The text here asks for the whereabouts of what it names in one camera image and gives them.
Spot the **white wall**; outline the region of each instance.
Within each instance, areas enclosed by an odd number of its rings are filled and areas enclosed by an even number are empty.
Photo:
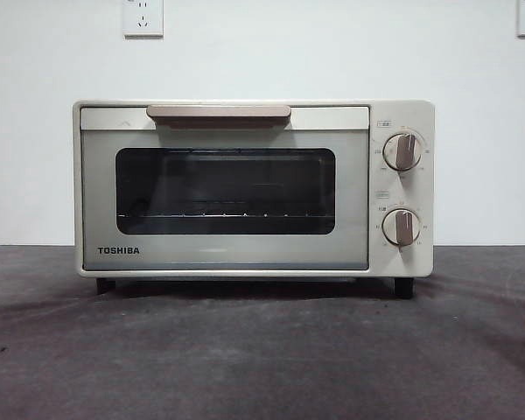
[[[78,99],[422,98],[437,105],[438,244],[525,244],[515,0],[0,0],[0,244],[73,243]]]

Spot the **control knob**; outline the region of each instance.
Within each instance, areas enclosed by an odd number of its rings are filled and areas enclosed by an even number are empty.
[[[411,245],[420,234],[420,221],[410,210],[393,210],[383,219],[383,233],[389,242],[399,247]]]
[[[385,162],[396,171],[414,168],[421,156],[422,146],[414,134],[401,133],[392,136],[383,147]]]

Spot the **cream toaster oven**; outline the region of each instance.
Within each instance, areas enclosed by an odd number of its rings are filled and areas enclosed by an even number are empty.
[[[121,277],[432,271],[427,101],[80,101],[77,270]]]

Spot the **glass window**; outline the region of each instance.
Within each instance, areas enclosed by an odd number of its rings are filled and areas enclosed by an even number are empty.
[[[334,228],[328,149],[128,148],[116,155],[127,235],[325,235]]]

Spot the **black foot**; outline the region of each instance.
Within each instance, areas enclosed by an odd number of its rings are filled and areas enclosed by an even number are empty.
[[[395,277],[395,296],[399,299],[412,299],[414,296],[414,277]]]
[[[97,283],[97,294],[102,295],[108,291],[112,291],[115,288],[115,280],[108,280],[107,278],[98,278],[95,280]]]

